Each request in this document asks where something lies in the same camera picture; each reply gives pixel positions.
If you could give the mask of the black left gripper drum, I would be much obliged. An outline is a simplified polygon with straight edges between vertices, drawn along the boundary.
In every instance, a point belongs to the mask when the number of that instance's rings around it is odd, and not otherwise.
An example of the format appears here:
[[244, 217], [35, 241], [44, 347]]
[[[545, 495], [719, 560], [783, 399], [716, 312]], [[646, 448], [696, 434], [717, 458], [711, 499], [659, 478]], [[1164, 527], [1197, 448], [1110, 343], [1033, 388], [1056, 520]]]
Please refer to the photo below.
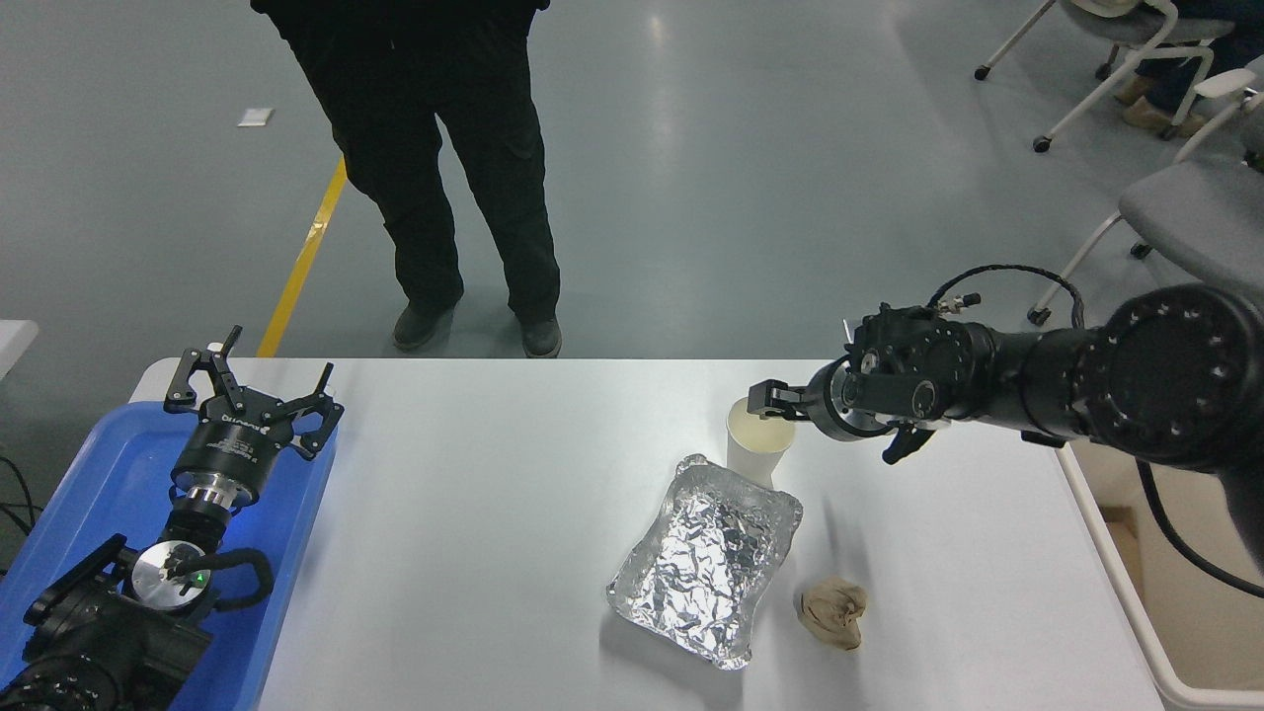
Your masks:
[[236, 497], [259, 497], [265, 491], [281, 449], [295, 434], [295, 412], [284, 412], [270, 396], [248, 396], [238, 411], [226, 397], [198, 405], [198, 423], [181, 450], [171, 478], [190, 492], [231, 482]]

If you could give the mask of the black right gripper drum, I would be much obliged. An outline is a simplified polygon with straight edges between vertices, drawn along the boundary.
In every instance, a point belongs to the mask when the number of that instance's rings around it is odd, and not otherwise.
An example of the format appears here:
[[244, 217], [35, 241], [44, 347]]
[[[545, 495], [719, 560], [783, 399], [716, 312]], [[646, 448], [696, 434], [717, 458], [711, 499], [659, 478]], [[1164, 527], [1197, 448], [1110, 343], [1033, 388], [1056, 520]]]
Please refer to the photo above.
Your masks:
[[843, 364], [843, 359], [830, 361], [817, 369], [804, 388], [804, 412], [809, 423], [830, 439], [849, 439], [844, 415], [836, 407], [830, 396], [830, 385]]

